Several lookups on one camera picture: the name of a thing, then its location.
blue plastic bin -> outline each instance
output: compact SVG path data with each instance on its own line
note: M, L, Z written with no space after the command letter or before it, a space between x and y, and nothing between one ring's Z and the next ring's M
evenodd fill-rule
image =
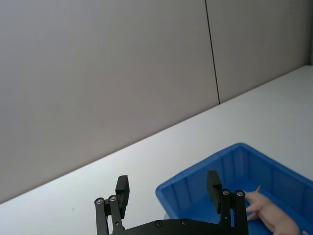
M231 191L254 191L261 185L261 193L284 210L301 232L313 235L313 182L243 143L213 154L156 188L170 218L218 223L206 189L209 170L216 170L223 188ZM272 234L260 220L248 225L250 235Z

gray wall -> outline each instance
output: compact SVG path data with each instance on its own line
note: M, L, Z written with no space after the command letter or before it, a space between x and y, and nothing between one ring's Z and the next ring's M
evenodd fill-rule
M312 29L312 35L311 35L310 65L313 65L313 29Z
M312 0L208 0L221 102L309 62Z
M203 0L0 3L2 202L217 104Z

bolt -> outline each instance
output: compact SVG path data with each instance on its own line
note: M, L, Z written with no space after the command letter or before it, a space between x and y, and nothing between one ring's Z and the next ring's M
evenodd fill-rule
M243 193L243 192L241 192L241 191L238 191L238 192L237 192L237 195L238 195L238 196L243 196L243 195L244 195L244 193Z
M116 200L116 197L115 197L115 196L110 197L110 201L111 201L111 202L114 202L115 200Z
M223 194L224 195L229 195L229 191L228 190L223 190Z
M158 221L156 222L156 226L157 226L158 228L159 228L159 227L162 227L162 225L163 225L162 221L158 220Z
M102 200L101 198L99 198L99 199L96 201L97 204L101 204L102 202L103 202L103 200Z

white table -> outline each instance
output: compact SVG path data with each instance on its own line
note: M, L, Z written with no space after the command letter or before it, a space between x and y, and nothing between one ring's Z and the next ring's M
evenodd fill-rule
M130 180L123 220L130 228L165 211L156 187L237 142L245 142L313 180L313 66L124 148L0 205L1 235L96 235L94 200Z

finger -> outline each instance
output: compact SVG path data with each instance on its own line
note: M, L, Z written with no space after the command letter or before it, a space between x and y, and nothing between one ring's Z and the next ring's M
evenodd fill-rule
M250 205L246 208L246 212L250 213L250 212L257 212L259 210L259 206L258 205Z
M251 215L249 215L246 219L247 221L249 220L253 220L253 219L258 219L259 218L259 214L256 212L253 212Z
M248 202L251 202L252 201L252 194L250 192L245 192L245 199Z
M258 188L256 189L256 192L260 192L261 190L261 185L258 186Z

